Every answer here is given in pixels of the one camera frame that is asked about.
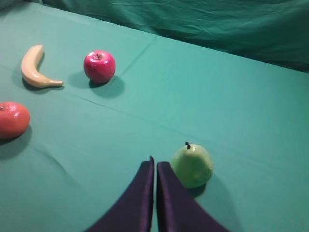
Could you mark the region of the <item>right gripper dark purple right finger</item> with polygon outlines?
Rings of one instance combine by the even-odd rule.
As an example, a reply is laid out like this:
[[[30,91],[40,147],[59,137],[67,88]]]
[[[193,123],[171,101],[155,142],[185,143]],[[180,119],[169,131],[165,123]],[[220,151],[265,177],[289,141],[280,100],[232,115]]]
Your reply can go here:
[[[160,232],[226,232],[194,200],[169,162],[157,164],[156,214]]]

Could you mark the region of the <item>right gripper dark purple left finger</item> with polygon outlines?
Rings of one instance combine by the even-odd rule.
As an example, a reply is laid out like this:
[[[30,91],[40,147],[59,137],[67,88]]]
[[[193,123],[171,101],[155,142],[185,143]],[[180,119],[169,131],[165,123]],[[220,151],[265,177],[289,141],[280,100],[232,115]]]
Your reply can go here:
[[[149,232],[154,207],[153,157],[143,161],[130,185],[88,232]]]

